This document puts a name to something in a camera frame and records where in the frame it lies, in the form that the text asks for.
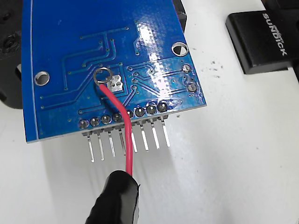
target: blue circuit board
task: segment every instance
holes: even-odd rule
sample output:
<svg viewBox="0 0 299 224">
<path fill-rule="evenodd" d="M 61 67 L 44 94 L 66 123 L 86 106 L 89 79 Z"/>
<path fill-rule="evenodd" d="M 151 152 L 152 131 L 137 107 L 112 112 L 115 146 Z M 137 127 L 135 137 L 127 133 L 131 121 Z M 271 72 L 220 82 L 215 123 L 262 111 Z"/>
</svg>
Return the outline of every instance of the blue circuit board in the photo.
<svg viewBox="0 0 299 224">
<path fill-rule="evenodd" d="M 28 142 L 82 132 L 81 120 L 117 110 L 93 81 L 109 68 L 121 77 L 114 94 L 127 110 L 167 104 L 149 119 L 205 106 L 190 56 L 173 52 L 186 43 L 172 0 L 24 0 L 22 91 Z M 188 65 L 189 71 L 183 71 Z M 49 82 L 38 86 L 46 71 Z M 109 73 L 97 75 L 104 79 Z M 89 125 L 86 130 L 103 128 Z"/>
</svg>

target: silver pin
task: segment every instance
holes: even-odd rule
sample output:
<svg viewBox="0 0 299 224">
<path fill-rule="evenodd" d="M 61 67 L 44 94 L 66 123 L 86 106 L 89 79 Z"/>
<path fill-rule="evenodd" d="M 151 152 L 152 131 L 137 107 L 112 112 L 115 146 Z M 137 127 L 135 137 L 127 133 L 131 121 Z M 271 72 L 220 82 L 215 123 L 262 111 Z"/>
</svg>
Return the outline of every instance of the silver pin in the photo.
<svg viewBox="0 0 299 224">
<path fill-rule="evenodd" d="M 140 129 L 141 129 L 141 134 L 142 134 L 145 150 L 148 151 L 149 146 L 148 146 L 148 142 L 146 141 L 145 131 L 144 131 L 144 127 L 143 127 L 143 124 L 141 121 L 139 121 L 139 125 L 140 125 Z"/>
<path fill-rule="evenodd" d="M 99 145 L 100 145 L 100 152 L 101 152 L 101 157 L 102 161 L 104 161 L 104 151 L 103 151 L 103 145 L 102 145 L 102 139 L 100 133 L 98 133 L 98 140 L 99 140 Z"/>
<path fill-rule="evenodd" d="M 121 129 L 118 129 L 118 133 L 120 134 L 121 147 L 122 147 L 123 154 L 126 155 L 125 142 L 124 142 L 124 140 L 123 140 L 123 136 L 122 136 L 122 131 L 121 131 Z"/>
<path fill-rule="evenodd" d="M 153 119 L 150 119 L 150 124 L 151 124 L 151 129 L 152 129 L 153 134 L 154 134 L 154 139 L 155 139 L 156 147 L 157 147 L 157 149 L 160 149 L 160 145 L 159 145 L 159 141 L 158 141 L 158 136 L 157 136 L 156 128 L 154 126 Z"/>
<path fill-rule="evenodd" d="M 134 151 L 135 151 L 135 153 L 137 153 L 137 146 L 136 146 L 133 130 L 132 130 L 132 142 L 133 142 L 133 146 L 134 146 Z"/>
<path fill-rule="evenodd" d="M 169 138 L 168 138 L 168 134 L 167 134 L 167 130 L 166 130 L 166 125 L 165 125 L 165 121 L 164 121 L 163 117 L 161 117 L 161 122 L 162 122 L 162 126 L 163 126 L 163 131 L 164 131 L 167 147 L 170 147 L 170 142 L 169 142 Z"/>
<path fill-rule="evenodd" d="M 108 132 L 108 136 L 109 136 L 109 141 L 110 141 L 112 156 L 115 157 L 115 151 L 114 151 L 114 146 L 113 146 L 113 140 L 112 140 L 111 132 Z"/>
<path fill-rule="evenodd" d="M 92 146 L 92 141 L 90 139 L 90 136 L 87 136 L 87 141 L 88 141 L 88 146 L 90 150 L 90 155 L 92 156 L 92 162 L 94 162 L 94 156 L 93 156 L 93 146 Z"/>
</svg>

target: black connector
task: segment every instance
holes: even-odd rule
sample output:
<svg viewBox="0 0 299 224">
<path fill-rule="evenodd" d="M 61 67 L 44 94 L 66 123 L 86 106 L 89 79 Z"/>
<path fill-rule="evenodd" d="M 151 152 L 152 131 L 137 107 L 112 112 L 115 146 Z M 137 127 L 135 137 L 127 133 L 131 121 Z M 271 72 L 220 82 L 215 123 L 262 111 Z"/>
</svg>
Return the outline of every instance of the black connector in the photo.
<svg viewBox="0 0 299 224">
<path fill-rule="evenodd" d="M 139 185 L 134 178 L 124 171 L 114 171 L 85 224 L 136 224 L 138 197 Z"/>
</svg>

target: red wire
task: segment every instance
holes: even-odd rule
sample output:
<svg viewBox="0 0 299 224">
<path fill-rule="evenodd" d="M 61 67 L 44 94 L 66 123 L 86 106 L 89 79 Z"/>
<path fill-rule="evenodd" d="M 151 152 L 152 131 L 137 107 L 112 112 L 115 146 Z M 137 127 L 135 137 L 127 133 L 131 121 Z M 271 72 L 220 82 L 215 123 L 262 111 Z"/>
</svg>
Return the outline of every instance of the red wire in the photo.
<svg viewBox="0 0 299 224">
<path fill-rule="evenodd" d="M 133 142 L 132 142 L 132 124 L 127 110 L 115 95 L 103 84 L 100 85 L 100 90 L 110 99 L 110 101 L 120 111 L 125 121 L 125 136 L 126 136 L 126 172 L 133 175 Z"/>
</svg>

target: white surface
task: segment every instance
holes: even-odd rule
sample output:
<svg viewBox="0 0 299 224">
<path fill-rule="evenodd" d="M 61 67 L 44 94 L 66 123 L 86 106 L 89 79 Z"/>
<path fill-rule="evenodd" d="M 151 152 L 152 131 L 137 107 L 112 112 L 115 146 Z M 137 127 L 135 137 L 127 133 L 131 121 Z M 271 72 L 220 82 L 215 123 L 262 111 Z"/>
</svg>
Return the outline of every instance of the white surface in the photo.
<svg viewBox="0 0 299 224">
<path fill-rule="evenodd" d="M 150 151 L 135 128 L 140 224 L 295 224 L 299 218 L 299 85 L 293 71 L 242 74 L 228 14 L 260 0 L 184 0 L 186 38 L 208 107 L 166 121 L 171 148 Z M 80 134 L 26 144 L 22 111 L 0 104 L 0 223 L 83 224 L 110 172 L 124 168 L 104 138 L 96 162 Z M 162 135 L 161 125 L 157 127 Z"/>
</svg>

